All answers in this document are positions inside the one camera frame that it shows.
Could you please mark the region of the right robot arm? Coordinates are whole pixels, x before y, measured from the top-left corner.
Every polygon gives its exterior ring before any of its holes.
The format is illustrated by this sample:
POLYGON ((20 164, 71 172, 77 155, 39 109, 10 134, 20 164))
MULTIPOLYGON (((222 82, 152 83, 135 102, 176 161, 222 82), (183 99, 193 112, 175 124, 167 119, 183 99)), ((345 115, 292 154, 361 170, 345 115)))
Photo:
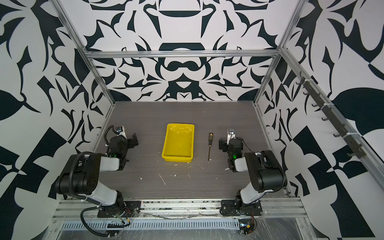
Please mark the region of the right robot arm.
POLYGON ((250 176, 248 185, 239 190, 236 196, 240 206, 252 205, 266 194, 278 192, 287 186, 287 176, 272 151, 242 153, 244 142, 241 138, 229 141, 220 139, 219 149, 228 154, 231 171, 247 172, 250 176))

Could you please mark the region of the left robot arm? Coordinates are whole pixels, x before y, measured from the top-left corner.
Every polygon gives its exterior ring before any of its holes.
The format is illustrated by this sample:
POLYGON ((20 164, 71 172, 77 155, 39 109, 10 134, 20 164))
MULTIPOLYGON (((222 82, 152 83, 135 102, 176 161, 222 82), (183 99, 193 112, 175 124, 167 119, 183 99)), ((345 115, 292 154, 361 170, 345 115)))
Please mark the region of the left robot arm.
POLYGON ((101 172, 122 171, 128 161, 128 150, 138 145, 136 134, 129 139, 120 134, 111 138, 106 154, 83 152, 71 155, 55 182, 56 192, 103 207, 121 208, 124 205, 122 193, 104 185, 99 176, 101 172))

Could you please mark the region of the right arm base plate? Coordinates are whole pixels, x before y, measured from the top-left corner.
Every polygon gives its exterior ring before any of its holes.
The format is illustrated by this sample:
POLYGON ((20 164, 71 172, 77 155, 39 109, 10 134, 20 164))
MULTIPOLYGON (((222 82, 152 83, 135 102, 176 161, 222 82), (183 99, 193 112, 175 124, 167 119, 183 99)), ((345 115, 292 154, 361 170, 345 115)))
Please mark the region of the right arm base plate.
POLYGON ((224 217, 261 216, 263 209, 260 202, 243 205, 235 200, 221 200, 220 214, 224 217))

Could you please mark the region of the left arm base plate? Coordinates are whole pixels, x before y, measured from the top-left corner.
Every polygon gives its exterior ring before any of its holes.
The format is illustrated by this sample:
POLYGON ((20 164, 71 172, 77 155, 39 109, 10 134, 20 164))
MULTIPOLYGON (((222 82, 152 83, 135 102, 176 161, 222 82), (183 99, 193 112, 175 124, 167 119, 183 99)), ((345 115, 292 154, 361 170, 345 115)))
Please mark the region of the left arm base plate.
POLYGON ((98 211, 98 218, 113 218, 119 215, 120 217, 130 218, 138 214, 141 210, 141 201, 124 201, 123 204, 115 204, 111 206, 101 206, 98 211))

